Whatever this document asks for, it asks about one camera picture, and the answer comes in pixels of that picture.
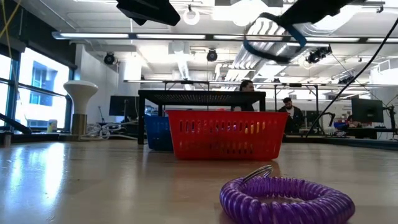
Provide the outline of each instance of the purple coiled wristband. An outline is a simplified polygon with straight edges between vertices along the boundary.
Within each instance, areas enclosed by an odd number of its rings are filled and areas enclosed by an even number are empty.
[[[262,177],[259,173],[268,172]],[[354,215],[353,201],[340,191],[306,180],[267,177],[271,166],[247,177],[226,183],[220,202],[226,214],[237,223],[339,224]],[[299,198],[303,202],[264,203],[258,197]]]

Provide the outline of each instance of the metal key ring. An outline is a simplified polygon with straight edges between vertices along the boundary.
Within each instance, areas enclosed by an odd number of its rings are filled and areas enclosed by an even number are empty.
[[[273,169],[274,168],[272,168],[271,165],[266,165],[266,166],[260,167],[260,168],[256,169],[255,171],[251,172],[249,175],[245,176],[243,178],[243,184],[247,183],[253,177],[258,176],[260,174],[264,174],[263,177],[268,177],[272,173]]]

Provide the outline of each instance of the computer monitor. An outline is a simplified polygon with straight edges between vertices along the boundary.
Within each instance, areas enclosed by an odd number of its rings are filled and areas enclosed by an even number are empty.
[[[352,99],[353,121],[384,122],[383,102],[380,100]]]
[[[110,116],[129,116],[132,119],[138,117],[138,96],[111,96],[109,106]]]

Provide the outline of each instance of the table surface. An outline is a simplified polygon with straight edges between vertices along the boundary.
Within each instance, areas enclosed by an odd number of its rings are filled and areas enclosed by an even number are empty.
[[[21,144],[0,149],[0,223],[231,223],[220,188],[266,164],[348,194],[351,224],[396,223],[397,161],[323,144],[283,144],[271,162],[178,161],[135,141]]]
[[[266,92],[139,90],[138,94],[157,105],[239,106],[265,100]]]

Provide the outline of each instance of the red plastic basket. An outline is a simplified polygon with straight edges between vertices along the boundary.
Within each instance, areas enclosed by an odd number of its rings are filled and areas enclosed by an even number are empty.
[[[287,113],[170,110],[178,159],[278,158]]]

